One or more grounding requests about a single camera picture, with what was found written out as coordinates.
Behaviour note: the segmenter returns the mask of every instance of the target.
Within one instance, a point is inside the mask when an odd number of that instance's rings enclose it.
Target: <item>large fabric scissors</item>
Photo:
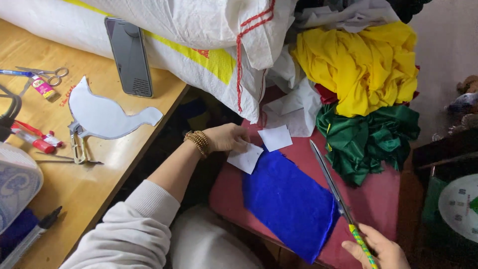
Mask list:
[[[324,157],[320,153],[317,145],[315,145],[315,143],[312,140],[310,140],[310,147],[312,148],[312,151],[315,154],[315,158],[319,162],[320,168],[322,168],[322,172],[324,173],[324,176],[327,180],[327,184],[329,185],[329,188],[332,194],[334,195],[335,200],[337,201],[338,211],[348,223],[348,229],[354,236],[355,241],[362,247],[363,252],[365,252],[365,254],[367,255],[367,258],[369,259],[369,262],[370,262],[370,265],[372,265],[372,268],[378,269],[377,264],[375,264],[375,260],[372,257],[372,254],[370,253],[369,249],[367,248],[367,245],[365,244],[365,242],[363,241],[362,237],[359,234],[359,230],[357,229],[357,226],[355,225],[352,215],[347,210],[347,205],[344,203],[344,199],[342,198],[342,195],[340,195],[340,192],[337,186],[335,185],[334,180],[330,176],[326,163],[324,162]]]
[[[38,76],[45,77],[47,79],[46,83],[50,84],[50,86],[58,86],[61,83],[61,78],[68,75],[68,68],[66,67],[59,67],[55,69],[55,71],[47,71],[47,70],[26,68],[26,67],[16,67],[16,68],[23,71],[30,71]]]

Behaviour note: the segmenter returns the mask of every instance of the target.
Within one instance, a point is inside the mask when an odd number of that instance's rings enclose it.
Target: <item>hand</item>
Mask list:
[[[247,129],[234,123],[209,128],[203,133],[207,137],[209,153],[229,150],[244,153],[247,150],[247,143],[250,143]]]
[[[407,257],[400,246],[388,240],[381,233],[374,228],[359,224],[360,231],[366,235],[364,241],[369,248],[372,248],[377,253],[375,263],[381,269],[410,269]],[[354,258],[362,263],[364,269],[372,269],[367,255],[363,252],[360,245],[355,242],[344,241],[342,247],[348,251]]]

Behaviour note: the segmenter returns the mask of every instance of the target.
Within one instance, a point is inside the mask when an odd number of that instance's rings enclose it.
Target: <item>smartphone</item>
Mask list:
[[[141,28],[114,17],[106,17],[105,26],[123,91],[152,97],[151,75]]]

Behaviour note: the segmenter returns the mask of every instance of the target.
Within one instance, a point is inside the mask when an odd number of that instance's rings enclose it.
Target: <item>red table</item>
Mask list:
[[[263,103],[271,101],[267,95],[264,99],[268,100]],[[261,127],[258,127],[257,124],[251,125],[247,120],[244,120],[242,126],[249,129],[253,144],[257,146],[263,144],[257,133],[258,130],[262,130]],[[280,152],[318,184],[328,188],[326,179],[310,148],[309,139],[316,143],[323,154],[326,153],[325,138],[317,130],[311,137],[293,137],[293,145],[280,149]],[[329,170],[345,202],[350,206],[355,220],[374,227],[388,239],[394,241],[398,217],[400,173],[390,166],[385,166],[385,171],[381,174],[369,174],[361,187],[352,189],[344,184],[340,176],[330,166]],[[274,243],[283,245],[266,226],[244,208],[241,178],[242,171],[225,163],[209,195],[210,207],[231,222]],[[361,268],[360,263],[341,247],[344,240],[354,241],[345,219],[341,217],[318,256],[317,262],[333,268]]]

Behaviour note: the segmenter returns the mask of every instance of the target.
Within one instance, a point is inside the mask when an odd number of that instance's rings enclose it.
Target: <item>person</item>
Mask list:
[[[207,209],[196,210],[199,213],[193,213],[193,217],[183,218],[187,215],[184,213],[176,220],[173,232],[169,228],[201,157],[213,151],[245,152],[247,143],[247,129],[233,123],[186,135],[178,149],[125,202],[110,208],[103,223],[83,236],[60,269],[161,269],[167,264],[170,245],[173,263],[167,266],[174,269],[263,268],[257,257],[221,227],[215,214],[205,212]],[[410,268],[396,243],[372,227],[359,224],[359,228],[377,252],[381,269]],[[371,268],[359,245],[345,241],[342,247],[363,268]]]

